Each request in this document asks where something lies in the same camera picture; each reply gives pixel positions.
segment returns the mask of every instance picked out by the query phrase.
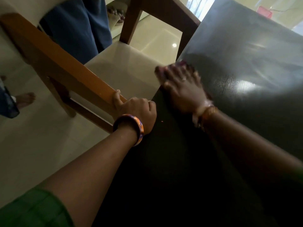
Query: black tabletop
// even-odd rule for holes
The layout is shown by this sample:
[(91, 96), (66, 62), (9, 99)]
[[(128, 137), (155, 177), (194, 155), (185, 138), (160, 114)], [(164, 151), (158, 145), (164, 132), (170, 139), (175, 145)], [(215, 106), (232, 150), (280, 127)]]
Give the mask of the black tabletop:
[[(216, 0), (181, 59), (223, 112), (303, 159), (303, 38), (233, 0)], [(115, 175), (94, 226), (186, 221), (275, 226), (224, 153), (159, 89), (153, 131)]]

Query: cushioned seat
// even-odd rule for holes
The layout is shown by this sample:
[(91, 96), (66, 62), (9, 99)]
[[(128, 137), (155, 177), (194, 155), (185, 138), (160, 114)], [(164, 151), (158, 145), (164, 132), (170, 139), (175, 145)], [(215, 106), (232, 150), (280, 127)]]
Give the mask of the cushioned seat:
[[(156, 66), (162, 65), (151, 59), (137, 49), (122, 43), (115, 42), (85, 66), (114, 89), (119, 89), (126, 99), (131, 97), (146, 98), (151, 100), (159, 82), (154, 74)], [(83, 99), (75, 92), (70, 92), (73, 100), (77, 101), (96, 115), (109, 123), (112, 117)]]

